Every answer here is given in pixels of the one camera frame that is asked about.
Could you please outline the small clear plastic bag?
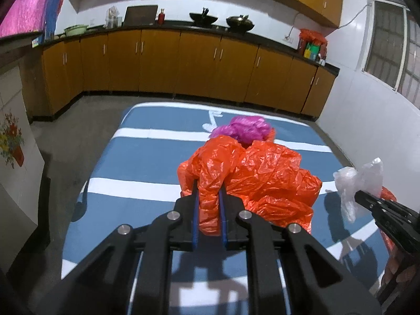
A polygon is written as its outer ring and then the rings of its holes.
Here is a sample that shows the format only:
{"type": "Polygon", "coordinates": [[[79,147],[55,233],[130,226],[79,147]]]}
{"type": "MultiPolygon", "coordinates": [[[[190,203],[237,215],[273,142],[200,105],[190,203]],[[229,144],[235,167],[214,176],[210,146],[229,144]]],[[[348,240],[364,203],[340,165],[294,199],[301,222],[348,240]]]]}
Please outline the small clear plastic bag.
{"type": "Polygon", "coordinates": [[[376,197],[381,196],[383,170],[383,162],[377,157],[359,169],[346,166],[333,174],[340,195],[342,216],[349,223],[354,223],[357,218],[367,215],[367,210],[355,201],[356,192],[364,191],[376,197]]]}

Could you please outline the small red plastic bag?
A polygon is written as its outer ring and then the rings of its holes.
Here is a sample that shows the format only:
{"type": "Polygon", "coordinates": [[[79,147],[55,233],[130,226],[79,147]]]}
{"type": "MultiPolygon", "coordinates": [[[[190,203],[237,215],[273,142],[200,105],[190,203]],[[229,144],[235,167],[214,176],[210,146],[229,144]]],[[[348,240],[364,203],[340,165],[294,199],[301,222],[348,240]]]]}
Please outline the small red plastic bag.
{"type": "Polygon", "coordinates": [[[301,155],[271,141],[254,141],[243,147],[220,135],[209,139],[182,162],[177,175],[183,196],[199,190],[199,230],[221,234],[219,190],[239,197],[245,209],[274,225],[298,223],[312,230],[313,204],[322,181],[301,168],[301,155]]]}

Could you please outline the purple plastic bag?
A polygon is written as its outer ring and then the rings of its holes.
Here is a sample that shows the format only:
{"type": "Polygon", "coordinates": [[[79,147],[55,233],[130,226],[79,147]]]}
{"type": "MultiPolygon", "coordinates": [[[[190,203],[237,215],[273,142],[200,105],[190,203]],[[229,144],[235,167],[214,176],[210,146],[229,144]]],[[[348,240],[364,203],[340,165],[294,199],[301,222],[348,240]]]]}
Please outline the purple plastic bag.
{"type": "Polygon", "coordinates": [[[234,138],[244,148],[252,145],[254,141],[274,142],[275,129],[259,116],[235,116],[227,125],[214,129],[210,137],[228,136],[234,138]]]}

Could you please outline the lower wooden kitchen cabinets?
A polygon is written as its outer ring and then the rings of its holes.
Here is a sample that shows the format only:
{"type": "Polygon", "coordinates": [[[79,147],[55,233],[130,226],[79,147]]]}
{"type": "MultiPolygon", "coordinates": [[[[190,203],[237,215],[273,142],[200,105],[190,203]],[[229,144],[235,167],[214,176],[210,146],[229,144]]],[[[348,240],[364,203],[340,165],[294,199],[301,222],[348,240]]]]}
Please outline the lower wooden kitchen cabinets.
{"type": "Polygon", "coordinates": [[[161,94],[249,104],[319,117],[339,70],[242,38],[132,29],[58,39],[19,70],[31,117],[51,119],[87,94],[161,94]]]}

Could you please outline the blue white striped tablecloth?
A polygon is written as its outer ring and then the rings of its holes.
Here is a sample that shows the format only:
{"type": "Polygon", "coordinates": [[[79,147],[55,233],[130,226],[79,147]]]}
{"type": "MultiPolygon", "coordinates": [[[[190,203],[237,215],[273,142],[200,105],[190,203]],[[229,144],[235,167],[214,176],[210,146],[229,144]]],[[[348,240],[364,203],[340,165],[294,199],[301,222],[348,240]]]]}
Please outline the blue white striped tablecloth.
{"type": "MultiPolygon", "coordinates": [[[[173,209],[180,196],[177,168],[227,124],[234,109],[180,102],[145,102],[128,109],[78,196],[63,247],[67,275],[117,226],[135,228],[173,209]]],[[[333,174],[341,163],[315,130],[269,116],[276,142],[297,151],[301,166],[322,181],[313,209],[313,237],[370,292],[376,292],[388,258],[371,215],[347,222],[333,174]]],[[[246,255],[201,236],[191,253],[172,260],[171,314],[247,314],[246,255]]]]}

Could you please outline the white cabinet with flower sticker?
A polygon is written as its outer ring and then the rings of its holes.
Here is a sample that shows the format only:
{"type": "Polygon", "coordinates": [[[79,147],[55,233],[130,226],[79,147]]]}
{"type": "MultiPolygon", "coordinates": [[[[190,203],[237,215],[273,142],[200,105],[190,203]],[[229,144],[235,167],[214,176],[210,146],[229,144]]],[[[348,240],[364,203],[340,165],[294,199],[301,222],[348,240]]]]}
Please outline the white cabinet with flower sticker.
{"type": "Polygon", "coordinates": [[[28,122],[19,66],[1,71],[1,270],[38,226],[44,160],[28,122]]]}

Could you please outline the barred window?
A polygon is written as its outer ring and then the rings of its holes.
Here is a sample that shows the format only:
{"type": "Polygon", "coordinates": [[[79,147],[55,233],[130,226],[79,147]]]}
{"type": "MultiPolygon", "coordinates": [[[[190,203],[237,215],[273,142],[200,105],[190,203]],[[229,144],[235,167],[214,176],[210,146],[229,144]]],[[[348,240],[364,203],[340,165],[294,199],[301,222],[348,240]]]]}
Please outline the barred window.
{"type": "Polygon", "coordinates": [[[363,71],[419,107],[419,24],[397,0],[371,0],[363,71]]]}

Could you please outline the green yellow boxes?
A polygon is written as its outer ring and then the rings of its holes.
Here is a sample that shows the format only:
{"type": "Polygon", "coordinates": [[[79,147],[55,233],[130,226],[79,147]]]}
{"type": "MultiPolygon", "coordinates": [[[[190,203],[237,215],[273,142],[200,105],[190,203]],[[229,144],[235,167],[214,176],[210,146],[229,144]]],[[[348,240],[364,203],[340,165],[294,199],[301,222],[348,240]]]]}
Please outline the green yellow boxes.
{"type": "Polygon", "coordinates": [[[316,61],[319,51],[320,51],[319,45],[315,45],[314,43],[307,43],[303,56],[312,61],[316,61]]]}

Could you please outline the red bag on counter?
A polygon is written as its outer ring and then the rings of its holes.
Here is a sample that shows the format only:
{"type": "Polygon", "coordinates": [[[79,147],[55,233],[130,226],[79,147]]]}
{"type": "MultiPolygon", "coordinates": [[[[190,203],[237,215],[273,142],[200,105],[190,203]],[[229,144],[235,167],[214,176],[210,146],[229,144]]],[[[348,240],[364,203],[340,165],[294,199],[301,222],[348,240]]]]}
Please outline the red bag on counter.
{"type": "Polygon", "coordinates": [[[316,46],[327,44],[327,39],[321,33],[310,29],[300,29],[299,38],[316,46]]]}

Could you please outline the black countertop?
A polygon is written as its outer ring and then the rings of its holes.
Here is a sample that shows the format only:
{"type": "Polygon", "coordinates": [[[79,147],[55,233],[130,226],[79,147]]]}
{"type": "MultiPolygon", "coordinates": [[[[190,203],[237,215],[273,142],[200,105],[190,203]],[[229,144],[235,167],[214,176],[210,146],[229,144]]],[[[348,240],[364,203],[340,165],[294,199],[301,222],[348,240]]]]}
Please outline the black countertop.
{"type": "Polygon", "coordinates": [[[168,21],[163,25],[151,24],[151,25],[140,25],[140,26],[132,26],[132,27],[120,27],[116,29],[104,29],[102,26],[96,26],[92,29],[88,29],[86,33],[78,36],[70,36],[59,38],[58,40],[53,41],[46,41],[42,43],[40,46],[34,48],[34,53],[37,57],[42,58],[43,51],[46,49],[51,48],[52,46],[58,45],[59,43],[64,43],[64,45],[68,44],[70,46],[71,43],[75,41],[81,42],[83,39],[94,38],[99,36],[109,36],[111,33],[116,32],[128,32],[128,31],[175,31],[178,33],[197,33],[203,36],[216,36],[219,38],[228,38],[231,40],[241,41],[243,43],[252,44],[255,46],[262,46],[268,50],[274,50],[278,53],[283,53],[289,55],[293,58],[297,58],[299,60],[305,61],[310,65],[314,65],[316,67],[321,67],[319,63],[315,63],[310,59],[304,58],[302,55],[298,53],[297,50],[292,49],[282,43],[277,41],[273,41],[269,38],[265,38],[263,36],[258,36],[253,33],[235,33],[230,31],[228,28],[224,28],[221,26],[211,26],[210,28],[203,28],[194,26],[192,22],[189,21],[168,21]]]}

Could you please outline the green basin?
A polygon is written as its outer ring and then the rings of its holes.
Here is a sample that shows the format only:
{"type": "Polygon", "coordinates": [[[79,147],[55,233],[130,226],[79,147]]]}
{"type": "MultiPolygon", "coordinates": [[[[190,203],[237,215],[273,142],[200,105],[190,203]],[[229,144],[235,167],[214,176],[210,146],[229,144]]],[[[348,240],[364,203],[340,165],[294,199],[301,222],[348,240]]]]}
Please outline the green basin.
{"type": "Polygon", "coordinates": [[[64,29],[64,32],[65,32],[66,37],[80,36],[84,34],[87,31],[87,29],[88,29],[87,25],[80,24],[80,25],[75,25],[75,26],[69,26],[68,28],[64,29]]]}

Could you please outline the red bottle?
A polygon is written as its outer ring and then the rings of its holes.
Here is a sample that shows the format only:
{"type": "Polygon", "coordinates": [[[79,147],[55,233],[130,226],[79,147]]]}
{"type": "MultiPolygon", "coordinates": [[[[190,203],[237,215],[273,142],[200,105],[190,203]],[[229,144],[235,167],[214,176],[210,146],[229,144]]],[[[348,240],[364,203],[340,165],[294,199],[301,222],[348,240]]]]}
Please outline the red bottle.
{"type": "Polygon", "coordinates": [[[158,25],[164,24],[164,20],[165,20],[164,9],[161,9],[158,16],[157,16],[157,24],[158,25]]]}

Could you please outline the black wok with ladle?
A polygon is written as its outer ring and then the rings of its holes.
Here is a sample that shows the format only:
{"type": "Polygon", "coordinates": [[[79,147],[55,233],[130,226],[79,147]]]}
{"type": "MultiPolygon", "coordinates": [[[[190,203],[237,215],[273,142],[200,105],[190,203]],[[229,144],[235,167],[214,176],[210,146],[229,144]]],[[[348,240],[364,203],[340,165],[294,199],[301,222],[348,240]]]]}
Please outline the black wok with ladle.
{"type": "Polygon", "coordinates": [[[190,12],[189,17],[194,24],[202,27],[211,27],[218,20],[216,16],[209,15],[209,9],[205,7],[201,13],[190,12]]]}

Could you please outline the pink blue hanging cloth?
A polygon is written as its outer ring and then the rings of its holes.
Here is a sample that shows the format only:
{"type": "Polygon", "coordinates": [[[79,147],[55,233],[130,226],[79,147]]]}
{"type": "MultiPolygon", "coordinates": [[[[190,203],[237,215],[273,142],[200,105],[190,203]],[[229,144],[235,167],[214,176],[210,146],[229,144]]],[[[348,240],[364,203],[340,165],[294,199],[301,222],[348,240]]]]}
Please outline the pink blue hanging cloth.
{"type": "Polygon", "coordinates": [[[34,31],[51,38],[62,5],[63,0],[16,0],[1,22],[1,38],[34,31]]]}

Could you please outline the wall power socket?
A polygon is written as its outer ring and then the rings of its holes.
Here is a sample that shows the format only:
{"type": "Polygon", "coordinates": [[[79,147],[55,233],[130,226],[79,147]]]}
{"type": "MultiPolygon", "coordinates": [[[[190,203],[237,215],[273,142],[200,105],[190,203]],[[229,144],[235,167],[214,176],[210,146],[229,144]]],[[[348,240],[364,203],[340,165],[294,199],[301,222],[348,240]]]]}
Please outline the wall power socket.
{"type": "Polygon", "coordinates": [[[288,43],[293,43],[294,38],[292,38],[291,36],[286,36],[286,37],[284,38],[284,40],[285,40],[286,42],[288,42],[288,43]]]}

